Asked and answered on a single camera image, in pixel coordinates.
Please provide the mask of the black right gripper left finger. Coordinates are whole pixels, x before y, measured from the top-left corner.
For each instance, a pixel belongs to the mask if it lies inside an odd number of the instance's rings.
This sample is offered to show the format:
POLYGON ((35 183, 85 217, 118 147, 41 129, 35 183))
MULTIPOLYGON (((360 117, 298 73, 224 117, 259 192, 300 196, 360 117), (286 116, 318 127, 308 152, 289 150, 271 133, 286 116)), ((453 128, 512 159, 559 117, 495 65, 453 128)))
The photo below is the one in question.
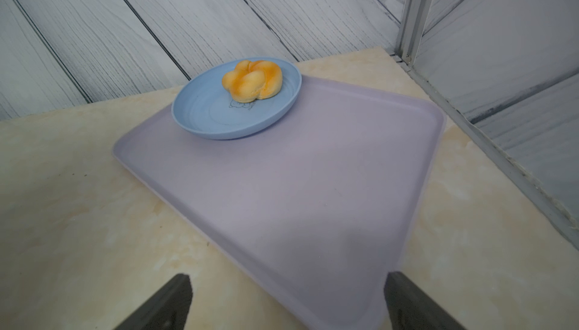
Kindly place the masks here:
POLYGON ((189 275, 176 274, 115 329, 184 329, 193 295, 189 275))

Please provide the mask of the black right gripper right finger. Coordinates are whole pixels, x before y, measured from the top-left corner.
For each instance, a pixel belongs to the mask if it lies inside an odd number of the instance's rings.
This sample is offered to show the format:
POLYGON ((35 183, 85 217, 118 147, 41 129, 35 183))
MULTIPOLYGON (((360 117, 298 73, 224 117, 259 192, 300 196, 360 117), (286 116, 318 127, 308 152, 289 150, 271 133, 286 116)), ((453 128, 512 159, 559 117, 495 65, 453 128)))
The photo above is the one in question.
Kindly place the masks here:
POLYGON ((388 274, 384 299, 392 329, 465 330, 463 325, 402 272, 388 274))

